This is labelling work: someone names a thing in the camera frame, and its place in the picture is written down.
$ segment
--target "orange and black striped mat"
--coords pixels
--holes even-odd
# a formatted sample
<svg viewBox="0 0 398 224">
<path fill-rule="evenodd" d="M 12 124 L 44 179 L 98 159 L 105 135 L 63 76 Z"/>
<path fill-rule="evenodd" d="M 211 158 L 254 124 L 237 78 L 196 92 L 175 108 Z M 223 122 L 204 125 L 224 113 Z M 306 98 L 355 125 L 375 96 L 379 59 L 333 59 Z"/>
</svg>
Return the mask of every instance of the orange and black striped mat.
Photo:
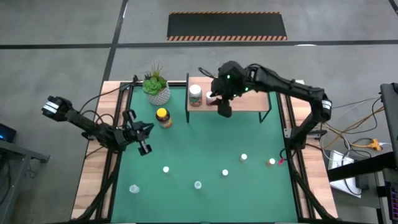
<svg viewBox="0 0 398 224">
<path fill-rule="evenodd" d="M 171 12 L 169 41 L 287 40 L 280 12 Z"/>
</svg>

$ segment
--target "concrete floor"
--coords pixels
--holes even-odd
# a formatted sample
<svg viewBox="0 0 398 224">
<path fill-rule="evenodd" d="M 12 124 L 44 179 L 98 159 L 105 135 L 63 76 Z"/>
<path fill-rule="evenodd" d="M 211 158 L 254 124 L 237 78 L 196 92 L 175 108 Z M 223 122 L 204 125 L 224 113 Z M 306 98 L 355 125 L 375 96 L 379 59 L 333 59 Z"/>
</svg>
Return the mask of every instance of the concrete floor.
<svg viewBox="0 0 398 224">
<path fill-rule="evenodd" d="M 0 0 L 0 45 L 110 43 L 121 3 Z M 130 0 L 119 42 L 165 42 L 170 11 L 281 11 L 289 40 L 398 39 L 398 17 L 387 0 Z M 39 175 L 26 178 L 13 223 L 69 219 L 87 142 L 79 129 L 49 120 L 40 109 L 49 95 L 68 98 L 79 108 L 98 94 L 108 54 L 109 49 L 0 50 L 0 123 L 18 131 L 18 145 L 51 155 L 48 164 L 33 164 Z M 342 105 L 376 96 L 382 83 L 397 82 L 397 58 L 398 45 L 117 49 L 109 79 L 130 80 L 152 62 L 164 65 L 169 80 L 183 80 L 187 72 L 199 75 L 197 67 L 216 71 L 228 60 L 256 62 L 282 77 L 323 87 L 334 105 Z M 369 114 L 370 107 L 359 106 L 330 124 L 343 128 Z M 335 110 L 333 117 L 345 110 Z M 383 113 L 377 120 L 376 130 L 348 139 L 389 142 Z M 369 121 L 363 129 L 373 125 Z M 341 143 L 332 148 L 344 151 Z M 374 209 L 336 204 L 344 220 L 377 222 Z"/>
</svg>

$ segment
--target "green mat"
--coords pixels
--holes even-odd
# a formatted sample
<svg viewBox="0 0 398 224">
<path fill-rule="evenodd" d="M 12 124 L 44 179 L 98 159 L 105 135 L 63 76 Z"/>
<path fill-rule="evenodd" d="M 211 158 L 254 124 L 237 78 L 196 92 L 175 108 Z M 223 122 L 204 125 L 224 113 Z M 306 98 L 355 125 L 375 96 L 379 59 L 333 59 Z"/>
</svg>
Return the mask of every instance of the green mat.
<svg viewBox="0 0 398 224">
<path fill-rule="evenodd" d="M 152 152 L 140 156 L 137 144 L 123 153 L 112 222 L 297 222 L 287 164 L 269 167 L 284 148 L 275 93 L 273 110 L 263 123 L 258 113 L 191 112 L 185 120 L 185 87 L 171 87 L 173 126 L 161 128 L 152 106 L 134 87 L 131 108 L 137 119 L 155 123 L 147 143 Z M 248 155 L 240 162 L 242 153 Z M 164 166 L 170 173 L 163 173 Z M 227 177 L 221 171 L 229 170 Z M 196 190 L 199 180 L 202 188 Z M 140 187 L 132 194 L 129 186 Z"/>
</svg>

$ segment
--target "succulent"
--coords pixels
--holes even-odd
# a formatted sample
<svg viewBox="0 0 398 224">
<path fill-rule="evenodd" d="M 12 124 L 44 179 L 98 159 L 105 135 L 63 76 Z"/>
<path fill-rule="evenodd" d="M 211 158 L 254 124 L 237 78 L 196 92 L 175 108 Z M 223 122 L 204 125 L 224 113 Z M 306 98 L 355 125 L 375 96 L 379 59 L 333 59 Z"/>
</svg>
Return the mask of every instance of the succulent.
<svg viewBox="0 0 398 224">
<path fill-rule="evenodd" d="M 154 64 L 152 71 L 144 75 L 142 89 L 145 93 L 155 96 L 167 86 L 167 80 L 160 76 L 161 69 L 162 67 L 159 67 L 159 64 Z"/>
</svg>

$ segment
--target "jar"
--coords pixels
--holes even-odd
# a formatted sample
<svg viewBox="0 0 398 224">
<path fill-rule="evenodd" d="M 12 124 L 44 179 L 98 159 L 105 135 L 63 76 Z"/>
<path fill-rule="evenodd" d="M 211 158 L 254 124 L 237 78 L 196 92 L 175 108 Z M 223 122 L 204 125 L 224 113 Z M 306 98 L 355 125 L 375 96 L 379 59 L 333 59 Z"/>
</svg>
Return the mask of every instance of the jar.
<svg viewBox="0 0 398 224">
<path fill-rule="evenodd" d="M 173 124 L 170 112 L 165 108 L 159 108 L 156 111 L 156 120 L 159 122 L 159 125 L 163 128 L 170 128 Z"/>
<path fill-rule="evenodd" d="M 206 104 L 207 104 L 207 106 L 214 106 L 214 105 L 211 105 L 211 103 L 216 100 L 216 97 L 215 96 L 210 96 L 211 94 L 212 94 L 211 91 L 208 91 L 206 93 Z"/>
<path fill-rule="evenodd" d="M 189 103 L 191 106 L 200 106 L 202 103 L 201 88 L 199 85 L 189 87 Z"/>
</svg>

